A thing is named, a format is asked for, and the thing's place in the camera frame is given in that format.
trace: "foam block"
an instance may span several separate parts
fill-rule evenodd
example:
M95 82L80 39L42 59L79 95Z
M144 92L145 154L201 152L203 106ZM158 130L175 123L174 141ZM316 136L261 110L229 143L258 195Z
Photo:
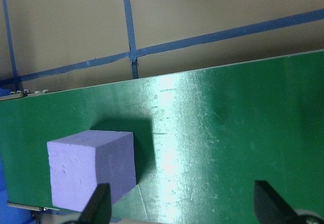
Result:
M114 204L136 185L132 132L87 130L47 148L54 206L82 211L99 183L110 183Z

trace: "wall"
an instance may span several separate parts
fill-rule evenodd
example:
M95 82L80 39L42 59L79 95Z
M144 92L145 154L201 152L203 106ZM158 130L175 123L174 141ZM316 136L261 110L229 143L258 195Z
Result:
M20 83L21 88L64 90L130 80L130 45L132 48L136 44L142 52L142 48L154 45L324 7L324 0L129 0L135 34L132 44L127 32L125 1L7 0L19 76L83 61L89 61L85 67L92 62L107 63L110 56L121 54L115 62L25 81ZM138 57L138 76L322 49L323 13L322 10L319 20L313 22L145 56L133 48ZM0 80L12 77L3 17L0 9ZM261 27L267 30L266 24ZM7 84L2 83L2 87L13 88Z

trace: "purple foam cube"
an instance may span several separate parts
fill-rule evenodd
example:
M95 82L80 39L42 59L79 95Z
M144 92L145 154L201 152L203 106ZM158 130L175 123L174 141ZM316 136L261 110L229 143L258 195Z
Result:
M136 185L132 132L87 130L47 149L54 206L82 211L99 183L110 183L114 204Z

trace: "green board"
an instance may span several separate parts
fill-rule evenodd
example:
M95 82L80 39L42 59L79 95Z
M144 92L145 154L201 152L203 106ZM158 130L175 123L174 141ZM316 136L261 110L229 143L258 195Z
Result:
M254 180L324 216L324 51L0 102L11 202L52 207L46 142L132 131L138 185L113 216L257 223Z

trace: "scratch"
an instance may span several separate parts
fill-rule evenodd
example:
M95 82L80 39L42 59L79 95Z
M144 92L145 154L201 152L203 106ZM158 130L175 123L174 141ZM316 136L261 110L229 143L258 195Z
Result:
M164 134L167 134L167 133L160 133L160 132L156 132L156 133L153 133L153 134L157 134L157 135L164 135Z
M143 206L144 206L144 211L145 211L146 219L148 220L148 216L147 216L147 212L146 212L146 207L145 207L144 200L143 200L143 196L142 196L141 187L139 185L138 185L138 189L140 191L140 196L141 196L141 200L142 200L142 203L143 203Z

